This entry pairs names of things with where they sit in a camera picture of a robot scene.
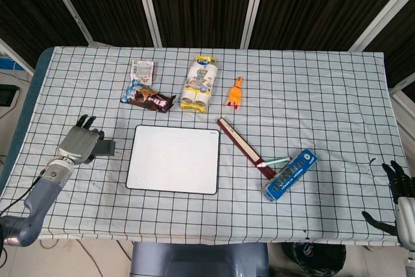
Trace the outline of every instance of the rubber chicken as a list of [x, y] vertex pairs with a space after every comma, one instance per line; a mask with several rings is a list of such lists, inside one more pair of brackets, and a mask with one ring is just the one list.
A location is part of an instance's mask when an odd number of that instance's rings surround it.
[[231, 104], [234, 104], [234, 109], [238, 109], [239, 102], [242, 99], [242, 77], [238, 77], [236, 80], [235, 85], [231, 88], [229, 91], [229, 102], [228, 106], [231, 106]]

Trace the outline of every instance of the white tablecloth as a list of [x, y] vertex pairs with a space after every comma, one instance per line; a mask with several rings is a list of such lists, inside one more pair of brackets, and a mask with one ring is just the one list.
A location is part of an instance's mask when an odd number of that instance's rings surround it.
[[[196, 54], [219, 60], [208, 114], [166, 114], [120, 103], [132, 59], [153, 60], [152, 88], [182, 91]], [[243, 100], [226, 106], [242, 76]], [[127, 236], [136, 241], [239, 243], [316, 241], [395, 244], [364, 221], [395, 220], [383, 162], [406, 168], [381, 53], [56, 47], [24, 144], [0, 201], [32, 183], [82, 114], [116, 141], [115, 156], [81, 165], [58, 196], [41, 238]], [[216, 195], [130, 190], [125, 186], [137, 125], [219, 129], [225, 119], [264, 159], [311, 149], [319, 161], [277, 203], [267, 180], [221, 131]], [[9, 211], [27, 215], [23, 201]]]

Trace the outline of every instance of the blue box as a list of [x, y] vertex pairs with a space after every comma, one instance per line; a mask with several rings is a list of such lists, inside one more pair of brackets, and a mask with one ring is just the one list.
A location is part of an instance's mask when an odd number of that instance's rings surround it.
[[271, 201], [276, 201], [307, 172], [318, 158], [309, 149], [303, 150], [295, 159], [283, 168], [280, 175], [271, 179], [263, 188], [262, 194]]

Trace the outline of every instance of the white mouse pad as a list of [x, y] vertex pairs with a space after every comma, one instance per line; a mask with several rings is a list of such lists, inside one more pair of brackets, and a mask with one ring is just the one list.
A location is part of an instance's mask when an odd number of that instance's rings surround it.
[[126, 186], [212, 195], [218, 164], [217, 130], [139, 125]]

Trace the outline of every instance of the metal frame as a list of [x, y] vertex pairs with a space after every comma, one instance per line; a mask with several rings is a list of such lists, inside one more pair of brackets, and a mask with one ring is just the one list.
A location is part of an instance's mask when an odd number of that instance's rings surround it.
[[[391, 95], [391, 99], [397, 105], [399, 105], [399, 107], [406, 114], [408, 114], [408, 116], [413, 121], [415, 121], [415, 111], [405, 103], [405, 101], [412, 101], [411, 99], [409, 99], [402, 91], [397, 91], [395, 94]], [[407, 134], [407, 136], [409, 136], [411, 140], [415, 142], [415, 132], [413, 131], [413, 129], [405, 126], [405, 124], [400, 121], [400, 118], [398, 116], [396, 116], [396, 123], [402, 129], [402, 131], [404, 131]]]
[[153, 40], [154, 47], [161, 48], [163, 47], [163, 44], [161, 43], [156, 13], [153, 7], [153, 1], [152, 0], [141, 0], [141, 1], [143, 2], [143, 7], [144, 7], [145, 15], [147, 17], [147, 23], [150, 29], [151, 38]]
[[389, 0], [349, 51], [363, 51], [409, 0]]
[[86, 28], [84, 22], [82, 21], [82, 19], [80, 18], [77, 10], [75, 9], [75, 7], [73, 6], [73, 3], [71, 0], [62, 0], [66, 6], [66, 8], [68, 9], [68, 11], [71, 13], [73, 19], [75, 20], [75, 22], [77, 23], [80, 31], [83, 33], [86, 41], [88, 42], [88, 45], [94, 45], [94, 41], [92, 39], [91, 34], [89, 33], [89, 30]]
[[389, 94], [393, 95], [396, 92], [401, 91], [403, 88], [412, 84], [414, 81], [415, 81], [415, 72], [413, 72], [407, 78], [403, 79], [401, 82], [398, 82], [393, 88], [389, 89]]
[[246, 10], [244, 30], [241, 38], [241, 49], [248, 49], [254, 29], [255, 18], [257, 17], [260, 0], [249, 0], [248, 9]]
[[22, 58], [17, 52], [15, 52], [15, 50], [13, 50], [13, 48], [11, 48], [11, 46], [5, 43], [1, 38], [0, 38], [0, 50], [4, 51], [8, 56], [13, 58], [13, 60], [17, 64], [19, 64], [30, 76], [33, 76], [34, 68], [30, 66], [29, 63], [27, 63], [24, 58]]

